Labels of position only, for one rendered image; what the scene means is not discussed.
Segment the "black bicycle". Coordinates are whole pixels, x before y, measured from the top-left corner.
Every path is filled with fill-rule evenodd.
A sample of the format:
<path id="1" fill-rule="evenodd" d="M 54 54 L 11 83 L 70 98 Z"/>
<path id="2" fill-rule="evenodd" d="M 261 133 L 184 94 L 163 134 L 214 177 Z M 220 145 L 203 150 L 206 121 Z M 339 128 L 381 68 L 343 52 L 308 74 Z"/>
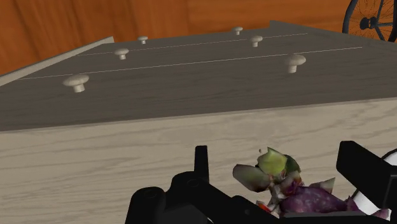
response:
<path id="1" fill-rule="evenodd" d="M 397 40 L 397 0 L 350 0 L 342 32 L 394 43 Z"/>

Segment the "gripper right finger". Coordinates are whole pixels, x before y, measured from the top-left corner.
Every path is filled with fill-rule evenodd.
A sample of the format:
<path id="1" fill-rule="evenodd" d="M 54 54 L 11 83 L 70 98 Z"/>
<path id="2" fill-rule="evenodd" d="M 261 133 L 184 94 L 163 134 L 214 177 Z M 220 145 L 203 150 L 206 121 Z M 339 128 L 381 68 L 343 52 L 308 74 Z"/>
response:
<path id="1" fill-rule="evenodd" d="M 378 157 L 354 141 L 342 141 L 336 168 L 356 187 L 352 197 L 363 212 L 397 211 L 397 149 Z"/>

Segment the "purple and green toy figure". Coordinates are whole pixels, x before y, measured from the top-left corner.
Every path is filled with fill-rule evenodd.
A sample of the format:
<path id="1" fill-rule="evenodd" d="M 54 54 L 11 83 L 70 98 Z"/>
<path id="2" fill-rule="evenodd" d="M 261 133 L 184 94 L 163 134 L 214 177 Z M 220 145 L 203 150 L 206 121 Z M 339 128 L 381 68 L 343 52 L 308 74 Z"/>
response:
<path id="1" fill-rule="evenodd" d="M 334 178 L 306 186 L 297 161 L 270 147 L 256 165 L 236 164 L 232 176 L 252 192 L 269 191 L 268 204 L 258 200 L 256 205 L 280 218 L 288 213 L 363 212 L 352 197 L 342 200 L 332 194 Z"/>

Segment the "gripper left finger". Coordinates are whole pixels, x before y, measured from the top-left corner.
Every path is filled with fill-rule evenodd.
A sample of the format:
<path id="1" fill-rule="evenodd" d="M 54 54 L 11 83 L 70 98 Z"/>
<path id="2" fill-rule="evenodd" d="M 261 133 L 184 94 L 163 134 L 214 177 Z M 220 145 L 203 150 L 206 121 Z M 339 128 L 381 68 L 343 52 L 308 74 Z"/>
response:
<path id="1" fill-rule="evenodd" d="M 194 170 L 172 178 L 167 191 L 151 186 L 131 197 L 125 224 L 280 224 L 242 196 L 209 183 L 207 146 L 196 146 Z"/>

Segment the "light wood chest of drawers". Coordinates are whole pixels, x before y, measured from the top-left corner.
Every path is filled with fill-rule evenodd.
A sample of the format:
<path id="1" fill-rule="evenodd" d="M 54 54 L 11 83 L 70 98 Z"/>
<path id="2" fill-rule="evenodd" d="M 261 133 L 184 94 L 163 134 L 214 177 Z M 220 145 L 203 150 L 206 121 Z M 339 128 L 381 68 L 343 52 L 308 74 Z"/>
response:
<path id="1" fill-rule="evenodd" d="M 0 76 L 0 224 L 121 224 L 136 190 L 192 169 L 197 145 L 229 195 L 268 200 L 232 169 L 271 147 L 343 198 L 343 140 L 397 148 L 397 43 L 278 21 L 105 38 Z"/>

